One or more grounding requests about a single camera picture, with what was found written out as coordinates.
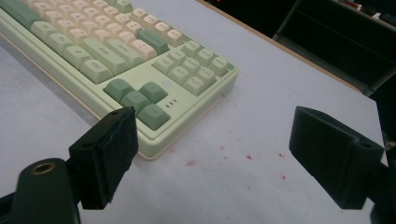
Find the black plastic mount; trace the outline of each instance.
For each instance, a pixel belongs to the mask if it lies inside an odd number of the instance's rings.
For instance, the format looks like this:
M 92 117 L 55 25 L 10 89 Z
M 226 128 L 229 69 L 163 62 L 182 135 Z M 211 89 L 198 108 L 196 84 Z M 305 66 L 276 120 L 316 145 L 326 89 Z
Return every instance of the black plastic mount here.
M 395 213 L 395 157 L 387 153 L 387 167 L 380 161 L 384 148 L 340 121 L 297 106 L 290 151 L 341 208 L 361 209 L 369 197 Z
M 80 223 L 77 204 L 111 202 L 138 150 L 132 107 L 107 114 L 69 148 L 70 159 L 26 167 L 14 193 L 0 199 L 0 224 Z

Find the white table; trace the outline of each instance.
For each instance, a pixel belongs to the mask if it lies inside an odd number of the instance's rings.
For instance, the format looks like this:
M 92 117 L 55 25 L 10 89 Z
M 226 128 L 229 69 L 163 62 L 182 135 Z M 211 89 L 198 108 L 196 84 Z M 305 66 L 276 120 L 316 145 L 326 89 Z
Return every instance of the white table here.
M 191 0 L 134 0 L 236 64 L 233 91 L 158 160 L 136 156 L 89 223 L 370 223 L 373 204 L 340 209 L 289 151 L 297 105 L 380 145 L 375 102 Z M 0 196 L 19 172 L 68 147 L 96 119 L 7 42 L 0 42 Z

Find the keyboard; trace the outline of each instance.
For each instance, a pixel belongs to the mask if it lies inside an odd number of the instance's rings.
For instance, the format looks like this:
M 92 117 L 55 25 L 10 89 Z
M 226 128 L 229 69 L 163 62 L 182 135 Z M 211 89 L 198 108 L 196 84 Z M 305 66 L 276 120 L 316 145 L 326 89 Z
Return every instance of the keyboard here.
M 130 0 L 0 0 L 0 32 L 97 118 L 136 111 L 157 159 L 229 93 L 238 69 Z

